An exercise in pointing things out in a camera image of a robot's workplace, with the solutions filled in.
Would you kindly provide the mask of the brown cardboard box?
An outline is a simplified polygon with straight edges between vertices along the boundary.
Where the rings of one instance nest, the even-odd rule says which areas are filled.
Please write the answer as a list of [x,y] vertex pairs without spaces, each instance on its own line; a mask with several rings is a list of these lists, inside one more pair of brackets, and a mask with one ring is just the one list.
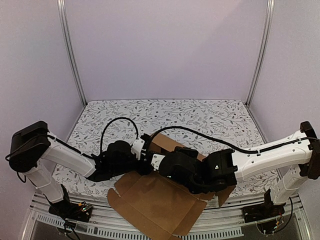
[[[159,134],[152,139],[149,152],[166,154],[185,147]],[[222,205],[234,186],[219,192],[191,193],[183,185],[154,170],[148,175],[136,171],[122,174],[107,194],[110,206],[125,220],[153,240],[177,240],[187,235],[207,202],[218,196]]]

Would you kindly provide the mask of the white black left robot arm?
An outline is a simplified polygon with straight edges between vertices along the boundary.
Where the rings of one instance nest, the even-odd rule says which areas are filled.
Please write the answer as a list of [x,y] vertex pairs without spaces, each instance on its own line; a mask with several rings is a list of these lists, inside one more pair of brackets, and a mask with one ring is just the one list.
[[42,165],[42,160],[67,167],[95,183],[131,171],[147,175],[153,170],[146,160],[144,138],[137,138],[133,144],[117,140],[98,155],[88,155],[58,139],[42,120],[13,134],[10,153],[5,159],[13,171],[23,174],[51,204],[55,204],[55,209],[63,217],[74,213],[74,205],[68,201],[63,186]]

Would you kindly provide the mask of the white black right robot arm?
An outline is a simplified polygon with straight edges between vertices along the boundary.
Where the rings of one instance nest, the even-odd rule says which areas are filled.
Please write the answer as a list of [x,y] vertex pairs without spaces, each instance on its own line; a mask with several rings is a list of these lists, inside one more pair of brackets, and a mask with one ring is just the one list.
[[168,153],[149,152],[150,164],[161,176],[183,185],[192,194],[207,194],[235,186],[252,176],[288,167],[282,179],[265,193],[259,206],[262,218],[269,218],[307,180],[320,176],[320,140],[308,121],[288,137],[241,149],[222,141],[227,149],[210,153],[203,160],[197,151],[176,147]]

